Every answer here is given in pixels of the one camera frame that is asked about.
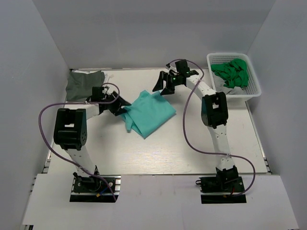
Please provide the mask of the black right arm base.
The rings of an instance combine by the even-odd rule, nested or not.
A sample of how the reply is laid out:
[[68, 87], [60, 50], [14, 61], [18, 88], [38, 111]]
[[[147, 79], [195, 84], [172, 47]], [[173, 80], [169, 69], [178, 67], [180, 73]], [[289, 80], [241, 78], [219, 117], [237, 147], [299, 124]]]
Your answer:
[[201, 189], [202, 204], [244, 204], [246, 195], [237, 195], [245, 190], [242, 177], [222, 187], [216, 177], [200, 177], [195, 182]]

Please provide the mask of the teal t-shirt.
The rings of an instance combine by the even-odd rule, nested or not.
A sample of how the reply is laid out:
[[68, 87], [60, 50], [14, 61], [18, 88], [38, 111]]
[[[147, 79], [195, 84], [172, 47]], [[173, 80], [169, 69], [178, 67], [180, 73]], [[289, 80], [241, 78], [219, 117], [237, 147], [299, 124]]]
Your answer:
[[176, 114], [175, 108], [157, 91], [150, 94], [144, 90], [139, 97], [121, 114], [127, 132], [134, 130], [147, 138], [161, 125]]

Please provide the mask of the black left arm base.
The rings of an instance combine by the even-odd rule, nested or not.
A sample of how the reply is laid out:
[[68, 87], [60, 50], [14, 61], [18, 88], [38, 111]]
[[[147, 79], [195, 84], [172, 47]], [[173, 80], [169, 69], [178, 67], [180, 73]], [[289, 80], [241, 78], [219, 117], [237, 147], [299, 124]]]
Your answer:
[[104, 182], [95, 177], [81, 177], [76, 172], [73, 175], [70, 202], [115, 203], [111, 190], [116, 199], [119, 196], [121, 176], [105, 176]]

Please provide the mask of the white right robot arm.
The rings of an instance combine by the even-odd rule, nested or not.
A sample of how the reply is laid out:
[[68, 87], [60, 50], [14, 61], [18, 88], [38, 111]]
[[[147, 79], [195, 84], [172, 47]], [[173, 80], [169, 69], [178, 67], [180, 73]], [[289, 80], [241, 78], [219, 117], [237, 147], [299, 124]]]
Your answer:
[[[207, 155], [220, 155], [220, 163], [216, 166], [216, 177], [220, 183], [225, 184], [235, 181], [238, 178], [238, 171], [230, 154], [228, 144], [226, 123], [228, 120], [228, 108], [226, 95], [223, 92], [216, 92], [209, 87], [201, 78], [198, 72], [189, 70], [183, 73], [161, 71], [153, 92], [159, 91], [161, 95], [175, 93], [175, 87], [185, 85], [191, 89], [183, 112], [183, 133], [187, 144], [195, 151]], [[196, 94], [201, 100], [201, 120], [208, 128], [214, 147], [214, 152], [205, 152], [194, 148], [188, 141], [185, 129], [185, 116], [188, 103], [192, 94]]]

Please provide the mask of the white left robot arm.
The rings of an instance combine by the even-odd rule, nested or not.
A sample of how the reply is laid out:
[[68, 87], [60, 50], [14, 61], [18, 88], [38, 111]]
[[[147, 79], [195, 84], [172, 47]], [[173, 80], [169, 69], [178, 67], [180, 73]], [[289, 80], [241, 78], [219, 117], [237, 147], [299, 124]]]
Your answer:
[[78, 179], [99, 175], [97, 166], [92, 162], [87, 149], [87, 121], [104, 111], [114, 116], [127, 112], [126, 106], [131, 103], [124, 100], [117, 92], [93, 93], [86, 98], [85, 106], [78, 109], [60, 108], [57, 111], [54, 142], [65, 150], [77, 168]]

